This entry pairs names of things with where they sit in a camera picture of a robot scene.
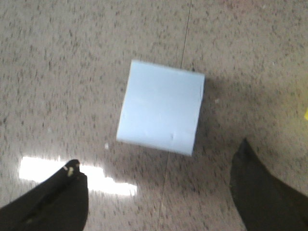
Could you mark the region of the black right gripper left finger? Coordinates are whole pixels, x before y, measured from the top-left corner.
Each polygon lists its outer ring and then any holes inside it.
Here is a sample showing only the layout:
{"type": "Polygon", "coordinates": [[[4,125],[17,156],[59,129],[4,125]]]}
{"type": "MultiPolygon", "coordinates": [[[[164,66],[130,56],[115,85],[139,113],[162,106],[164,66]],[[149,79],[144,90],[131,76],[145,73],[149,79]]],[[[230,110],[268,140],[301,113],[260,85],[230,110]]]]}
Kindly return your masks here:
{"type": "Polygon", "coordinates": [[[89,212],[88,178],[77,159],[0,209],[2,231],[82,231],[89,212]]]}

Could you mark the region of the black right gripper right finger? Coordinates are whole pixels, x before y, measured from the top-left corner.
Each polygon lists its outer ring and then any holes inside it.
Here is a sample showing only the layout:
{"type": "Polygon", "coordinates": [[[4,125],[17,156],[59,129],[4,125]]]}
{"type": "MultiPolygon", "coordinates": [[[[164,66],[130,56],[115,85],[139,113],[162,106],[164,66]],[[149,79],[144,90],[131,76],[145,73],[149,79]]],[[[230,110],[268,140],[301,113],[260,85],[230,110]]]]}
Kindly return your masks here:
{"type": "Polygon", "coordinates": [[[248,231],[306,231],[308,197],[273,176],[247,139],[234,154],[230,191],[248,231]]]}

